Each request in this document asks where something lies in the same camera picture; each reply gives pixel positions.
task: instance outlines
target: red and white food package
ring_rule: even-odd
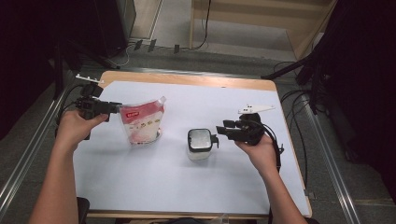
[[[142,105],[119,106],[122,124],[132,145],[149,144],[160,137],[165,101],[163,96]]]

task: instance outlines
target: table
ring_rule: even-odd
[[[194,20],[206,19],[209,2],[191,1],[190,47]],[[335,4],[336,0],[213,0],[209,20],[286,29],[299,60],[310,49],[317,35],[324,32]]]
[[[89,217],[266,217],[269,203],[262,179],[248,156],[223,135],[204,161],[187,156],[187,132],[216,133],[224,119],[237,119],[246,104],[274,105],[262,122],[285,152],[281,176],[302,214],[312,215],[274,82],[228,77],[105,72],[101,100],[137,104],[167,97],[163,135],[131,148],[117,115],[92,130],[75,153],[79,197],[91,202]]]

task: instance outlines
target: gray carpet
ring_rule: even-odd
[[[151,53],[148,53],[145,48],[138,51],[130,50],[130,56],[129,63],[123,66],[121,70],[127,71],[133,67],[142,67],[218,73],[219,76],[227,77],[259,78],[259,75],[271,74],[274,65],[278,63],[265,59],[202,52],[182,51],[179,54],[173,54],[171,49],[155,49]],[[121,53],[112,60],[124,63],[126,62],[126,57]],[[84,59],[84,67],[81,71],[83,76],[100,77],[104,71],[106,69],[99,66],[96,62]],[[290,73],[276,80],[279,97],[288,91],[299,89],[293,78],[294,74]],[[2,153],[0,158],[0,164],[2,165],[0,184],[2,186],[11,175],[19,157],[49,108],[53,91],[53,86],[50,86],[43,92],[35,104],[21,117],[8,136],[0,142],[0,151]],[[293,99],[294,97],[290,97],[285,102],[283,108],[285,115],[289,113]],[[379,174],[365,164],[353,164],[347,161],[331,122],[323,114],[319,115],[319,120],[331,145],[332,153],[340,172],[346,181],[353,200],[356,202],[361,222],[396,223],[396,216],[394,215],[396,206],[389,200],[390,197],[381,182]],[[313,129],[304,110],[298,114],[297,121],[302,130],[307,150],[307,189],[315,194],[315,197],[310,199],[313,218],[323,224],[347,223],[318,147],[317,139],[313,134]],[[304,176],[304,153],[295,125],[291,127],[290,135]],[[1,223],[27,222],[44,178],[53,138],[54,128],[51,126],[27,176],[24,178]],[[114,223],[114,218],[88,218],[88,223]]]

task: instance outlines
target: black tape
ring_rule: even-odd
[[[180,45],[175,45],[174,53],[177,54],[180,52]]]
[[[149,47],[148,47],[148,52],[152,52],[152,51],[154,51],[154,48],[155,48],[155,42],[157,42],[157,39],[153,39],[153,40],[151,40],[151,43],[149,44]]]
[[[136,45],[134,46],[134,50],[140,49],[140,47],[142,47],[142,43],[143,43],[143,40],[137,41]]]

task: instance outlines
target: human hand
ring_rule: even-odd
[[[269,136],[264,134],[256,146],[236,141],[235,144],[248,154],[251,163],[262,175],[276,170],[276,154]]]
[[[101,114],[93,119],[85,120],[79,113],[80,111],[78,110],[64,113],[58,127],[55,146],[63,150],[70,149],[73,152],[77,148],[78,143],[90,134],[91,129],[108,118],[107,114]]]

